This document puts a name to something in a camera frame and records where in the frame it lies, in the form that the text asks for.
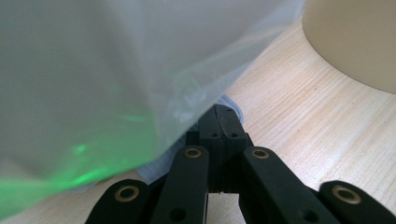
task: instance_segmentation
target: clear plastic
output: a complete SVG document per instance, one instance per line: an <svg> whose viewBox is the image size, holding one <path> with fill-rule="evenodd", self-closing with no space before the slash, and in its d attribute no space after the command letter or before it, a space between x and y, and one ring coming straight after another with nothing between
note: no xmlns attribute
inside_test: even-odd
<svg viewBox="0 0 396 224"><path fill-rule="evenodd" d="M297 0L0 3L0 218L158 158Z"/></svg>

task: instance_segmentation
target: wood grain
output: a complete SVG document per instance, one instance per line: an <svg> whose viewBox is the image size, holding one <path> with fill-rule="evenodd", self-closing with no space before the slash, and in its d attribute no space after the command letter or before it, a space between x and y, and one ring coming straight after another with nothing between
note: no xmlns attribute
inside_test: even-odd
<svg viewBox="0 0 396 224"><path fill-rule="evenodd" d="M343 180L396 213L396 95L329 65L300 21L228 94L244 111L255 145L271 148L307 186Z"/></svg>

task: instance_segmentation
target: black plastic part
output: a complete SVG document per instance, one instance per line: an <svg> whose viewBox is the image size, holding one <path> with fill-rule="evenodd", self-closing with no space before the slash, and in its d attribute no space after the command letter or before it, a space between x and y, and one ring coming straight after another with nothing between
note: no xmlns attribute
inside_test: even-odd
<svg viewBox="0 0 396 224"><path fill-rule="evenodd" d="M348 183L325 183L319 192L306 187L273 151L253 146L229 107L215 105L199 126L199 132L187 133L190 147L176 154L168 175L149 186L137 180L112 185L86 223L201 224L207 193L222 191L239 193L247 224L396 223L389 210ZM138 188L138 195L120 202L115 195L126 186Z"/></svg>
<svg viewBox="0 0 396 224"><path fill-rule="evenodd" d="M223 134L220 129L216 106L211 107L198 121L199 139L196 145L207 149L210 155L208 187L210 193L222 191Z"/></svg>
<svg viewBox="0 0 396 224"><path fill-rule="evenodd" d="M138 188L138 195L129 202L119 202L116 200L116 193L119 189L127 186ZM131 224L144 223L141 215L144 215L146 202L149 198L149 187L138 180L125 179L108 188L101 199L92 209L86 223L87 224Z"/></svg>
<svg viewBox="0 0 396 224"><path fill-rule="evenodd" d="M262 158L254 156L256 150L260 151L257 155ZM269 216L268 223L339 223L270 149L247 148L242 169Z"/></svg>
<svg viewBox="0 0 396 224"><path fill-rule="evenodd" d="M180 149L166 177L150 223L205 223L208 167L209 154L203 147Z"/></svg>
<svg viewBox="0 0 396 224"><path fill-rule="evenodd" d="M319 198L342 223L395 224L396 217L363 190L343 181L324 183Z"/></svg>
<svg viewBox="0 0 396 224"><path fill-rule="evenodd" d="M215 109L224 136L223 144L226 148L223 152L222 191L224 193L239 193L242 154L251 141L231 108L217 105Z"/></svg>

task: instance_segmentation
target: beige cylinder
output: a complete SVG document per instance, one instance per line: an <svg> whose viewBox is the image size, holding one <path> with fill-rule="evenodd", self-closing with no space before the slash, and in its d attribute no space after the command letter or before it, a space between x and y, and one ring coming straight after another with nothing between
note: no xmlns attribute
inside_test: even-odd
<svg viewBox="0 0 396 224"><path fill-rule="evenodd" d="M335 68L396 93L396 0L308 0L303 28Z"/></svg>

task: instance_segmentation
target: plastic bag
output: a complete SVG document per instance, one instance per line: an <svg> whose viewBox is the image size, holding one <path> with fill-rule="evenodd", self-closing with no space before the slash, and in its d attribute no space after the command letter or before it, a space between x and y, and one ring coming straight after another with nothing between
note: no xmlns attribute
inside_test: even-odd
<svg viewBox="0 0 396 224"><path fill-rule="evenodd" d="M0 217L157 158L303 4L1 1Z"/></svg>

